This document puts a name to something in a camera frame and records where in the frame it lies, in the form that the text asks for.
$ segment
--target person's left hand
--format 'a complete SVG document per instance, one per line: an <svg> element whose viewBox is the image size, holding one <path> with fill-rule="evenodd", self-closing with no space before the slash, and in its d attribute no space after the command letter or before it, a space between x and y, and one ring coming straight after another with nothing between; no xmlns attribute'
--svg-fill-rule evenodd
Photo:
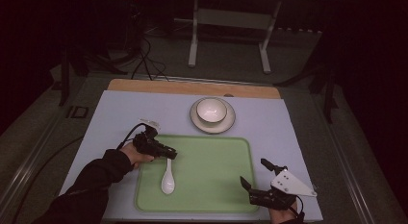
<svg viewBox="0 0 408 224"><path fill-rule="evenodd" d="M120 149L120 151L129 158L130 163L134 166L134 168L139 168L142 162L151 162L154 160L153 156L139 153L132 142L127 143Z"/></svg>

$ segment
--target tray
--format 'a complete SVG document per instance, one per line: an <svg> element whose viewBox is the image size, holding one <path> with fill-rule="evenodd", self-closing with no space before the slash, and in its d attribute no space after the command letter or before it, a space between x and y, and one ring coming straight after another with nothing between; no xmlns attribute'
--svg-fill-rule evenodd
<svg viewBox="0 0 408 224"><path fill-rule="evenodd" d="M172 161L176 188L166 195L161 181L166 159L140 168L136 208L142 212L255 212L240 176L255 185L249 143L240 137L157 136L177 150Z"/></svg>

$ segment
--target white spoon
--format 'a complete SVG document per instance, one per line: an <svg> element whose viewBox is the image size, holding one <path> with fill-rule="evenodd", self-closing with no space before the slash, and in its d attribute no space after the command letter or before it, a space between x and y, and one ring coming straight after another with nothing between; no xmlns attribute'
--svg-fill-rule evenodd
<svg viewBox="0 0 408 224"><path fill-rule="evenodd" d="M170 194L174 191L174 188L174 178L171 173L171 159L167 159L167 169L162 179L162 191L165 194Z"/></svg>

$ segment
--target white bowl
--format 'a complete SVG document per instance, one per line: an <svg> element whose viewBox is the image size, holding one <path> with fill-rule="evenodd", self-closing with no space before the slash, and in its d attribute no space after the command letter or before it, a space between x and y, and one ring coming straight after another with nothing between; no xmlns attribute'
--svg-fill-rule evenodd
<svg viewBox="0 0 408 224"><path fill-rule="evenodd" d="M197 114L206 122L217 123L225 118L227 108L216 98L206 98L198 103Z"/></svg>

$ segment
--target white plate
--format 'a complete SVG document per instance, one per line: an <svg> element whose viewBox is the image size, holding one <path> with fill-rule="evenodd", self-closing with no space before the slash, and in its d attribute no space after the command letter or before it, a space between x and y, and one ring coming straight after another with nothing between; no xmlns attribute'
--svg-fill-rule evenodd
<svg viewBox="0 0 408 224"><path fill-rule="evenodd" d="M204 131L204 132L206 132L208 134L219 134L219 133L227 131L229 128L232 127L232 125L234 125L234 121L235 121L235 111L234 111L234 109L232 108L232 106L228 102L216 97L216 99L220 100L225 105L225 107L227 108L227 115L216 126L209 126L208 124L205 124L204 122L202 122L201 119L198 117L198 114L197 114L197 105L198 105L198 103L200 103L200 101L202 101L202 100L204 100L206 98L209 98L209 97L201 98L200 100L198 100L194 104L192 104L191 109L190 109L190 118L191 118L192 123L194 123L194 125L196 127L198 127L198 129L200 129L200 130L202 130L202 131Z"/></svg>

